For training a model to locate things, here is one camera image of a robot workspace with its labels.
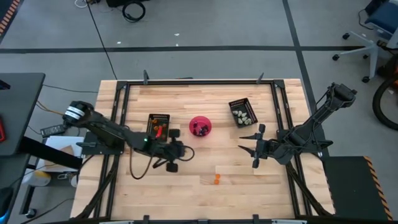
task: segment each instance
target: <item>black basket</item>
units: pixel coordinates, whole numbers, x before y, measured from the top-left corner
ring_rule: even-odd
[[[256,115],[254,114],[253,108],[250,105],[249,99],[243,98],[240,100],[235,100],[235,101],[229,102],[228,104],[229,104],[229,108],[231,109],[231,114],[232,114],[238,128],[247,127],[247,126],[250,126],[252,124],[256,124],[257,122],[259,122],[257,120]],[[242,111],[242,113],[247,113],[246,116],[251,119],[252,123],[247,124],[247,125],[244,123],[239,124],[238,123],[239,117],[237,115],[234,115],[232,113],[232,111]]]
[[[169,114],[149,114],[148,117],[148,124],[147,124],[147,133],[148,135],[155,139],[157,131],[155,131],[154,127],[166,124],[166,127],[163,128],[162,130],[162,135],[165,135],[165,138],[159,138],[160,142],[166,142],[167,137],[169,135],[169,123],[170,123],[170,115]]]

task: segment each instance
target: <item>gray floor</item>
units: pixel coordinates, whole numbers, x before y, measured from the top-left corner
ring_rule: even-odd
[[[373,37],[358,25],[357,18],[357,12],[368,0],[289,0],[288,3],[301,46],[357,45],[352,40],[341,39],[341,34],[349,30]],[[136,24],[127,23],[118,10],[107,8],[105,1],[92,5],[106,47],[293,46],[282,0],[151,0],[145,5],[147,15]],[[73,0],[25,0],[0,44],[0,49],[100,47],[88,9],[75,7]],[[381,80],[361,83],[360,79],[368,74],[369,62],[361,56],[341,57],[334,62],[333,54],[331,51],[303,53],[316,99],[331,82],[358,90],[356,103],[335,113],[323,126],[326,137],[335,142],[330,154],[372,157],[396,217],[397,133],[379,124],[371,110],[371,99]],[[143,69],[151,78],[257,78],[262,72],[265,78],[302,78],[294,51],[112,52],[109,57],[120,79],[141,78]],[[0,72],[44,72],[46,84],[75,90],[96,91],[100,80],[113,79],[104,53],[0,54]],[[53,110],[65,111],[71,100],[94,103],[96,95],[44,87],[39,100]],[[36,108],[30,126],[39,130],[60,122],[59,116]],[[40,140],[31,130],[26,135]],[[44,212],[73,195],[71,187],[42,188],[35,193],[32,206],[39,213]],[[19,194],[10,223],[25,220],[17,214],[22,197]],[[65,220],[71,207],[72,202],[67,202],[32,223]]]

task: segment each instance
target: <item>wooden table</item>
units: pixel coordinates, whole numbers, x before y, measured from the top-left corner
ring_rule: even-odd
[[[286,91],[294,125],[309,116],[299,79],[286,79]],[[96,111],[110,117],[116,81],[102,81]],[[282,97],[279,94],[281,108]],[[259,120],[257,125],[238,129],[232,119],[228,102],[248,97]],[[123,94],[119,104],[120,120]],[[195,149],[189,162],[178,161],[176,174],[162,166],[150,168],[141,180],[129,173],[129,149],[121,156],[113,203],[113,220],[179,219],[251,219],[293,218],[285,167],[275,160],[262,160],[258,169],[251,168],[252,158],[238,144],[254,147],[256,142],[239,139],[257,132],[258,124],[266,125],[264,139],[276,138],[277,120],[270,85],[157,85],[133,86],[127,105],[126,124],[135,131],[146,131],[149,113],[171,115],[170,128],[181,129],[180,140]],[[210,135],[198,138],[190,134],[188,124],[195,116],[206,116],[212,122]],[[282,109],[282,118],[286,122]],[[328,184],[321,161],[302,154],[307,186],[318,201],[334,213]],[[78,215],[98,188],[103,156],[95,156],[80,173],[71,217]],[[133,153],[132,169],[141,175],[149,158]],[[215,174],[221,174],[215,185]],[[304,213],[298,190],[300,211]],[[105,193],[101,214],[104,214],[108,194]]]

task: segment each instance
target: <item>chair wheel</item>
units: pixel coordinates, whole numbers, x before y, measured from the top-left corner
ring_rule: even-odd
[[[25,214],[26,218],[33,218],[36,216],[37,210],[34,208],[30,208],[27,213]]]
[[[370,78],[369,77],[363,77],[362,78],[362,82],[363,83],[368,83],[370,81]]]
[[[343,35],[343,39],[348,39],[349,38],[349,33],[345,33],[344,35]]]
[[[331,59],[333,59],[333,60],[338,60],[339,58],[340,58],[339,55],[334,55]]]

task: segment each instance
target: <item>office chair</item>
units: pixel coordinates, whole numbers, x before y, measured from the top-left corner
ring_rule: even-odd
[[[377,58],[379,56],[379,47],[387,47],[395,49],[398,47],[398,3],[385,2],[382,4],[369,18],[365,24],[371,24],[380,38],[376,43],[368,40],[363,35],[359,35],[353,31],[343,35],[343,39],[353,36],[356,40],[364,45],[361,49],[341,52],[333,56],[333,60],[337,61],[340,55],[347,54],[364,54],[363,58],[370,55],[370,74],[362,78],[362,82],[367,83],[376,74]]]

